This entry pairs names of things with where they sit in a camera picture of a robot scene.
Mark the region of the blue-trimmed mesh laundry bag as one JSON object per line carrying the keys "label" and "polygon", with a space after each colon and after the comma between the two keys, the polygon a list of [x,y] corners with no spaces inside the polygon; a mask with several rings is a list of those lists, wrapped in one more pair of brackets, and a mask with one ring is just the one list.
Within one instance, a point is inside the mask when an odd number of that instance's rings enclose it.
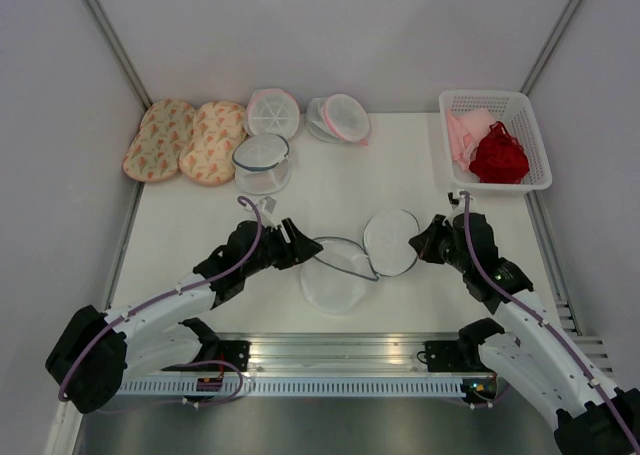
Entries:
{"label": "blue-trimmed mesh laundry bag", "polygon": [[384,209],[369,219],[360,242],[339,236],[317,237],[322,251],[305,262],[300,272],[304,298],[325,314],[353,311],[375,283],[413,268],[417,255],[409,240],[419,232],[419,222],[411,212]]}

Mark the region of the red lace bra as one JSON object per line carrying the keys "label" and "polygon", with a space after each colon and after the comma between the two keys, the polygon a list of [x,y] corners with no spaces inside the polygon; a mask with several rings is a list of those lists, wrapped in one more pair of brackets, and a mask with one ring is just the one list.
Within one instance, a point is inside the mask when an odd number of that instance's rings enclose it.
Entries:
{"label": "red lace bra", "polygon": [[498,121],[479,143],[469,169],[481,183],[519,184],[530,166],[523,146]]}

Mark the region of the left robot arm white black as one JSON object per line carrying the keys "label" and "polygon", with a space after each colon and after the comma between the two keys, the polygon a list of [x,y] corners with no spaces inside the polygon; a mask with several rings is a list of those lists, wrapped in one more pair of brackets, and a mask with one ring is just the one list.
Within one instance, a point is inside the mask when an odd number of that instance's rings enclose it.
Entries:
{"label": "left robot arm white black", "polygon": [[80,308],[45,361],[60,401],[88,414],[138,376],[185,364],[209,370],[218,359],[217,340],[199,314],[241,293],[246,280],[260,271],[292,268],[322,249],[290,219],[277,227],[243,221],[174,289],[138,306]]}

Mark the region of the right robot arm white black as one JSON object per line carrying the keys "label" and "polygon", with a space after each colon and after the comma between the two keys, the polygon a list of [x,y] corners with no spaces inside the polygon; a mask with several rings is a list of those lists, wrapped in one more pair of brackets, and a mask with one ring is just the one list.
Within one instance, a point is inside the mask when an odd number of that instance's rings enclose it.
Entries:
{"label": "right robot arm white black", "polygon": [[548,318],[531,280],[500,256],[485,216],[437,215],[409,244],[419,260],[455,268],[490,313],[459,330],[463,367],[501,376],[546,420],[563,454],[638,453],[638,390],[620,388]]}

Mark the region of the pink bra in basket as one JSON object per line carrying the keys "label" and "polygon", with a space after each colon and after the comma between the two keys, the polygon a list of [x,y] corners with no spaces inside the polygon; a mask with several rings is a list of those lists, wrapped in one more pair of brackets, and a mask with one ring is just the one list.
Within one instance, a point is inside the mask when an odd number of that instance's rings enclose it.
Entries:
{"label": "pink bra in basket", "polygon": [[468,171],[472,156],[496,119],[485,108],[474,109],[460,116],[455,116],[448,109],[445,118],[451,158],[462,171]]}

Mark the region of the right floral bra pad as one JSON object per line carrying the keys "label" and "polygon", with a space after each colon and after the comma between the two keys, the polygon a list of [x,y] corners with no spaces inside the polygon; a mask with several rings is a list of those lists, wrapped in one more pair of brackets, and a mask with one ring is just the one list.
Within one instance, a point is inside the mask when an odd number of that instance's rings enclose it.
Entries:
{"label": "right floral bra pad", "polygon": [[245,107],[231,101],[212,101],[194,116],[193,136],[179,158],[179,168],[194,183],[219,186],[230,182],[236,167],[235,150],[245,141]]}

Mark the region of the floral bra pad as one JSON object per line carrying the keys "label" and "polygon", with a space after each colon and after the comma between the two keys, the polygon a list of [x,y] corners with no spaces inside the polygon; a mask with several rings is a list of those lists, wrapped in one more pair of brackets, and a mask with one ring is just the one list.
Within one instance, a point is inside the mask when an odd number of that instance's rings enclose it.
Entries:
{"label": "floral bra pad", "polygon": [[144,183],[172,178],[179,171],[180,153],[192,138],[195,113],[195,108],[181,99],[152,104],[124,156],[124,173]]}
{"label": "floral bra pad", "polygon": [[194,116],[193,136],[179,158],[179,168],[194,183],[219,186],[230,182],[236,167],[235,150],[245,141],[245,107],[231,101],[212,101]]}

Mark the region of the pink-trimmed mesh bag tilted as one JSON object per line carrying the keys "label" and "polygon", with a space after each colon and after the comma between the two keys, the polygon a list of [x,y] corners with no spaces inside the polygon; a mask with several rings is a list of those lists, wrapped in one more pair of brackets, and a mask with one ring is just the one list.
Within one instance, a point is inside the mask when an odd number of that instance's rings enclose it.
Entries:
{"label": "pink-trimmed mesh bag tilted", "polygon": [[370,120],[363,106],[346,94],[312,99],[305,116],[309,132],[327,143],[368,145]]}

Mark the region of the pink-trimmed mesh bag upright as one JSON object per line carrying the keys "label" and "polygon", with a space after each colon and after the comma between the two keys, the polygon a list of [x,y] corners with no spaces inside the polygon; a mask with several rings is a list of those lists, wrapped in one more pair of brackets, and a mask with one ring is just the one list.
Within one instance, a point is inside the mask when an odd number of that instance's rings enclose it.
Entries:
{"label": "pink-trimmed mesh bag upright", "polygon": [[245,111],[243,126],[249,136],[275,134],[292,138],[300,124],[296,100],[279,88],[256,90]]}

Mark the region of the left floral bra pad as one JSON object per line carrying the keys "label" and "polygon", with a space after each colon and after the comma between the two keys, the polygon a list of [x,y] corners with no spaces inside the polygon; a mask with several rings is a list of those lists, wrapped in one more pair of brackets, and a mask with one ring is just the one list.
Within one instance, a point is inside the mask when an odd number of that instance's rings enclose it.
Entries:
{"label": "left floral bra pad", "polygon": [[192,138],[195,113],[195,108],[181,99],[152,104],[124,156],[124,173],[144,183],[172,178],[179,171],[180,153]]}

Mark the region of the white perforated plastic basket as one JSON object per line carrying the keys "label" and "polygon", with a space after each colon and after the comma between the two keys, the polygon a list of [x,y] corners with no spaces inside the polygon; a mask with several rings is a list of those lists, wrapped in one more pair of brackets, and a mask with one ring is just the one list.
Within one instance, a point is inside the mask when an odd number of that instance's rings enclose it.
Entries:
{"label": "white perforated plastic basket", "polygon": [[[470,173],[463,172],[452,160],[446,112],[459,117],[473,109],[487,109],[502,122],[508,133],[523,146],[530,170],[519,184],[481,183]],[[445,90],[439,95],[439,111],[447,161],[446,172],[450,182],[473,195],[525,195],[545,190],[552,183],[552,174],[543,139],[529,98],[515,91],[489,89]]]}

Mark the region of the aluminium front rail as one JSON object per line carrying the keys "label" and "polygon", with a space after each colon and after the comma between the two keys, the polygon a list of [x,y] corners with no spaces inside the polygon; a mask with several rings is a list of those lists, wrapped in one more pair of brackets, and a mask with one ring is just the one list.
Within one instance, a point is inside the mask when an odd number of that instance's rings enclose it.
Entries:
{"label": "aluminium front rail", "polygon": [[428,373],[424,342],[457,340],[455,333],[247,334],[201,337],[179,326],[127,344],[125,381],[194,361],[219,340],[248,340],[245,373],[267,377],[417,377]]}

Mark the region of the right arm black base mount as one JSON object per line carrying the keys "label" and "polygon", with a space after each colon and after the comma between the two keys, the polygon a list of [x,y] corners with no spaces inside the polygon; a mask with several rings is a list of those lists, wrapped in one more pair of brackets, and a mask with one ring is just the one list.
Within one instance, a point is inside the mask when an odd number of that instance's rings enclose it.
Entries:
{"label": "right arm black base mount", "polygon": [[490,373],[480,360],[477,348],[458,340],[424,342],[429,373]]}

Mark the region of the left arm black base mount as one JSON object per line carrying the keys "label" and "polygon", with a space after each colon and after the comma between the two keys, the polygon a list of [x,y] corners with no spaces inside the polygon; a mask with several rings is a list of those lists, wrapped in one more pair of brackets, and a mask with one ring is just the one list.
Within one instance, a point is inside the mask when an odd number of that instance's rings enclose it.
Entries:
{"label": "left arm black base mount", "polygon": [[164,372],[205,372],[205,371],[230,371],[227,366],[212,363],[212,360],[225,361],[234,365],[241,372],[246,372],[250,359],[251,343],[248,340],[219,340],[214,351],[212,348],[199,353],[195,361],[207,361],[206,365],[189,366],[181,368],[178,365],[163,368]]}

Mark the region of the left aluminium corner post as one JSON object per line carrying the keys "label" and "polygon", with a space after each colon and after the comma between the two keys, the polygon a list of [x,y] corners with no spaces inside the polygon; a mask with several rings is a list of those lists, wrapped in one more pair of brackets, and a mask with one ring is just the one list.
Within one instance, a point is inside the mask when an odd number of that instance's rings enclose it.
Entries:
{"label": "left aluminium corner post", "polygon": [[93,20],[99,34],[107,44],[115,62],[122,71],[134,96],[144,109],[148,109],[152,100],[136,70],[127,50],[115,30],[100,0],[81,0]]}

